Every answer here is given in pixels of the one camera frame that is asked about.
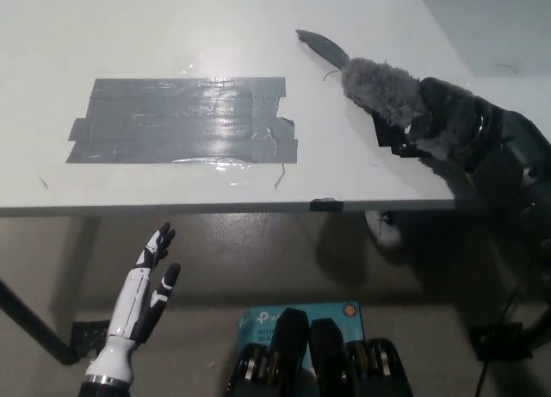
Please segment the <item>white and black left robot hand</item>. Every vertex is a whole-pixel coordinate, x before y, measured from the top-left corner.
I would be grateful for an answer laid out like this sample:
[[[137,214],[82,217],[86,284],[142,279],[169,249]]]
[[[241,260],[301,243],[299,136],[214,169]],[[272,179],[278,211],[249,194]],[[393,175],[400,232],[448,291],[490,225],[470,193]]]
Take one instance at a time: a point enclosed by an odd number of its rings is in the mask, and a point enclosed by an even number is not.
[[[150,276],[168,255],[176,235],[169,222],[148,240],[130,269],[118,295],[108,326],[106,344],[87,368],[84,383],[128,388],[133,382],[132,354],[151,336],[176,285],[181,265],[169,266],[160,283],[150,289]]]

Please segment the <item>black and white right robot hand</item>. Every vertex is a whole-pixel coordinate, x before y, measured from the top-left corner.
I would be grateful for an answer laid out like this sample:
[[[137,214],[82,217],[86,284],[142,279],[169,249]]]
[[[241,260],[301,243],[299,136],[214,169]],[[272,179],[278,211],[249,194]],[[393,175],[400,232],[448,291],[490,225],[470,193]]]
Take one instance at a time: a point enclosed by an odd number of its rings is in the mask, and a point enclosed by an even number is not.
[[[408,144],[474,171],[502,138],[503,110],[438,78],[423,79],[419,91],[426,112],[406,128]]]

